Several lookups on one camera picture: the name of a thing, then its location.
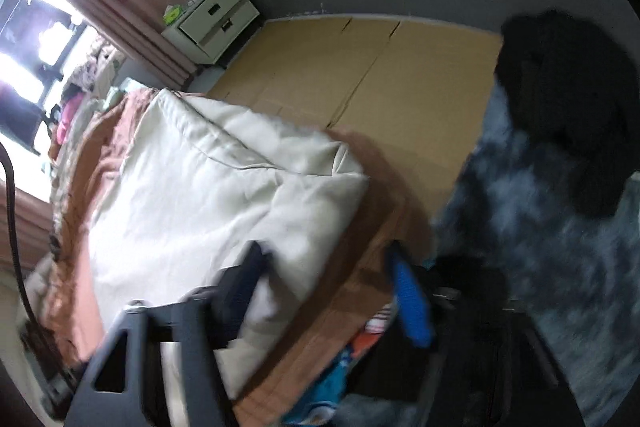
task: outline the brown cardboard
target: brown cardboard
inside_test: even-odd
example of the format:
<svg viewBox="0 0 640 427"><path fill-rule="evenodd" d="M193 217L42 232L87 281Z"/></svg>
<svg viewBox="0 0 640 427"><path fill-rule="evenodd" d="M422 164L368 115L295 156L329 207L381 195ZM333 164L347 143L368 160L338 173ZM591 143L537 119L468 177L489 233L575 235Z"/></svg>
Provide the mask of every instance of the brown cardboard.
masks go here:
<svg viewBox="0 0 640 427"><path fill-rule="evenodd" d="M433 214L481 130L500 37L392 19L271 22L209 96L370 136Z"/></svg>

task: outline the white nightstand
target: white nightstand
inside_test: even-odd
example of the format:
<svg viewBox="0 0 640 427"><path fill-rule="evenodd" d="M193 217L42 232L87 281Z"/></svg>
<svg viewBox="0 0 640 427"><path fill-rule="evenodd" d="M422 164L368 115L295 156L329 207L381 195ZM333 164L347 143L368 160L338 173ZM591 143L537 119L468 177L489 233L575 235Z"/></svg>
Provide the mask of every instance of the white nightstand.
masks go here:
<svg viewBox="0 0 640 427"><path fill-rule="evenodd" d="M162 36L196 64L215 64L258 15L249 0L199 0Z"/></svg>

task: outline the black cable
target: black cable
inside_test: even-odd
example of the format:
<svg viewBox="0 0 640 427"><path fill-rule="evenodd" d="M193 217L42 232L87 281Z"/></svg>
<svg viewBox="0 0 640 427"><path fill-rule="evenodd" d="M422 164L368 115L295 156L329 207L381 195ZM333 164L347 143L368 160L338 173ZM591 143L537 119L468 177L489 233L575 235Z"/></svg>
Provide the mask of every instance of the black cable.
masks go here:
<svg viewBox="0 0 640 427"><path fill-rule="evenodd" d="M22 304L24 305L24 309L27 312L29 320L34 325L36 334L38 335L42 344L46 346L47 353L49 355L49 358L51 359L51 362L53 362L60 376L69 386L69 388L71 390L74 390L76 388L74 379L65 370L65 366L62 360L59 359L57 354L53 351L53 349L51 349L51 346L49 346L49 342L47 341L44 332L42 331L42 326L33 313L31 303L29 302L29 298L27 296L27 290L24 287L22 268L20 267L20 256L18 254L18 237L15 233L14 166L12 165L11 159L9 158L9 153L4 148L4 145L2 145L2 142L0 142L0 163L2 163L2 167L4 168L4 172L6 174L6 220L9 225L9 244L11 245L11 257L14 262L15 280L18 283L18 292L20 293L20 299L22 300Z"/></svg>

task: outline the blue tie-dye cloth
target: blue tie-dye cloth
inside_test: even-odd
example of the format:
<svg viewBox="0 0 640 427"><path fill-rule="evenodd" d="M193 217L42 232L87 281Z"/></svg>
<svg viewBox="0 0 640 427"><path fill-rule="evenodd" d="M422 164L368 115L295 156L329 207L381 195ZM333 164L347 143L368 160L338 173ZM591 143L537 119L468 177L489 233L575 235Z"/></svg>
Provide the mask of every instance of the blue tie-dye cloth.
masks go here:
<svg viewBox="0 0 640 427"><path fill-rule="evenodd" d="M610 219L569 204L576 160L514 130L494 87L483 132L435 219L437 254L500 267L560 363L589 427L602 426L640 373L640 183Z"/></svg>

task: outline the drawer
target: drawer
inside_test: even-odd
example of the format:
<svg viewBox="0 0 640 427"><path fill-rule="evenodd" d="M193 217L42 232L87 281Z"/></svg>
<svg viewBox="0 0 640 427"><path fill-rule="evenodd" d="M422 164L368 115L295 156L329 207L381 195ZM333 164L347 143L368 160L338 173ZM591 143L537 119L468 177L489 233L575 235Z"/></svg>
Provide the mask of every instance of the drawer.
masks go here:
<svg viewBox="0 0 640 427"><path fill-rule="evenodd" d="M200 41L200 47L215 62L220 58L220 55L222 55L229 44L233 42L238 34L244 30L257 15L258 10L255 9L255 6L251 4L249 0L238 3L234 9L228 13L228 18L225 18L217 24L215 28L212 28Z"/></svg>
<svg viewBox="0 0 640 427"><path fill-rule="evenodd" d="M211 28L222 19L228 18L228 12L240 0L204 0L180 24L180 29L198 44Z"/></svg>

